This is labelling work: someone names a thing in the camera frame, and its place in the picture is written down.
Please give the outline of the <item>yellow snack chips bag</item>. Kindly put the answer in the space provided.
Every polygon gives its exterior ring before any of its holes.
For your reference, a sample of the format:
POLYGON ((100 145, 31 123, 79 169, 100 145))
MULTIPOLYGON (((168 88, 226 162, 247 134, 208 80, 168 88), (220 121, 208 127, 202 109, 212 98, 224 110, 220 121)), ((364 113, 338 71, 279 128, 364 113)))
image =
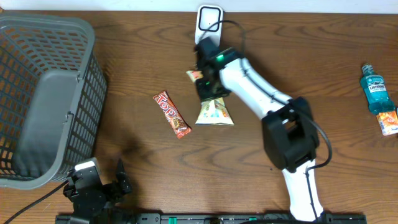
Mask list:
MULTIPOLYGON (((186 74, 189 76, 194 84, 197 79, 203 77, 201 72, 199 72, 198 70, 189 70, 186 71, 186 74)), ((201 110, 195 124, 233 126, 233 120, 230 117, 228 110, 226 109, 223 98, 224 97, 214 100, 201 101, 201 110)))

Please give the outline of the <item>red chocolate bar wrapper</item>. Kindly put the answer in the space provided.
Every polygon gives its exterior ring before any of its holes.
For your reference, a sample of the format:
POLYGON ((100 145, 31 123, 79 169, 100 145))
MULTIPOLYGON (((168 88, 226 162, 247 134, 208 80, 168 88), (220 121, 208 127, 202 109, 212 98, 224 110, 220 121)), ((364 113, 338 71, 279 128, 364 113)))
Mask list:
POLYGON ((154 95, 153 99, 164 112, 167 121, 171 125, 178 139, 183 138, 192 131, 191 127, 186 123, 182 115, 179 113, 177 107, 169 97, 169 94, 166 90, 154 95))

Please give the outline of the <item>teal mouthwash bottle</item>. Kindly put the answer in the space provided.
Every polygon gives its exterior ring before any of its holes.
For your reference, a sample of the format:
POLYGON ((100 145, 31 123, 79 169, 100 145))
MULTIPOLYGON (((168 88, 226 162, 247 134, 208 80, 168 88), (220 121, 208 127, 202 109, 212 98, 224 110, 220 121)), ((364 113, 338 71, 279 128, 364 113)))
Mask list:
POLYGON ((363 77, 360 79, 360 85, 366 95, 369 111, 375 115, 394 111, 396 107, 386 90, 383 76, 378 75, 368 63, 365 63, 361 70, 363 77))

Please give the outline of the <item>small orange snack packet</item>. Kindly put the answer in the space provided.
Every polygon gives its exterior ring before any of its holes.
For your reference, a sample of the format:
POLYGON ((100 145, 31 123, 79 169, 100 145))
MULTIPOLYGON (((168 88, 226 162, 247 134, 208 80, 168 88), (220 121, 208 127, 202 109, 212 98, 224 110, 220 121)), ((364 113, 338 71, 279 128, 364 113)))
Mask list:
POLYGON ((376 116, 379 125, 381 127, 382 135, 389 136, 393 134, 397 134, 397 112, 396 111, 388 111, 379 113, 376 116))

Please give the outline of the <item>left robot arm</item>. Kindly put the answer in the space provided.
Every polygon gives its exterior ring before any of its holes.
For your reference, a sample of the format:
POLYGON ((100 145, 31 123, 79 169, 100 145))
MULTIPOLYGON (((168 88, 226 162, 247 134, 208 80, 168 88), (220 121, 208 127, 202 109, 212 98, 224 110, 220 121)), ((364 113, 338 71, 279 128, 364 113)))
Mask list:
POLYGON ((132 192, 122 160, 116 166, 116 180, 103 184, 96 158, 85 160, 68 174, 63 194, 73 203, 70 223, 132 223, 133 215, 116 204, 132 192))

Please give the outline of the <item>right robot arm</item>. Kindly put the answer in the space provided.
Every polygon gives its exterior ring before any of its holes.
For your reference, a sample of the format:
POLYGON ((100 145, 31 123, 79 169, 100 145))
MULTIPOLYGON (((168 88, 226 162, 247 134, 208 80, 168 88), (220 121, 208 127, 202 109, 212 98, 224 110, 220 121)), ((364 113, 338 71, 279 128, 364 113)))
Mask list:
POLYGON ((234 48, 197 45, 197 67, 203 78, 197 84, 202 99, 237 95, 261 120, 264 150, 282 171, 290 197, 290 213, 301 222, 317 222, 324 209, 315 183, 315 169, 331 161, 315 162, 319 138, 331 144, 314 121, 308 101, 293 99, 267 82, 234 48))

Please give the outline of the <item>grey plastic mesh basket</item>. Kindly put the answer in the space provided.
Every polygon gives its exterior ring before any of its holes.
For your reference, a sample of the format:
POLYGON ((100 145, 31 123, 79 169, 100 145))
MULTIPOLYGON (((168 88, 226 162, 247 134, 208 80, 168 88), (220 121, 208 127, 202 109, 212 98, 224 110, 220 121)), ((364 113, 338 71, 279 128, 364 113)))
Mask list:
POLYGON ((107 82, 84 20, 1 14, 1 186, 62 181, 91 157, 107 82))

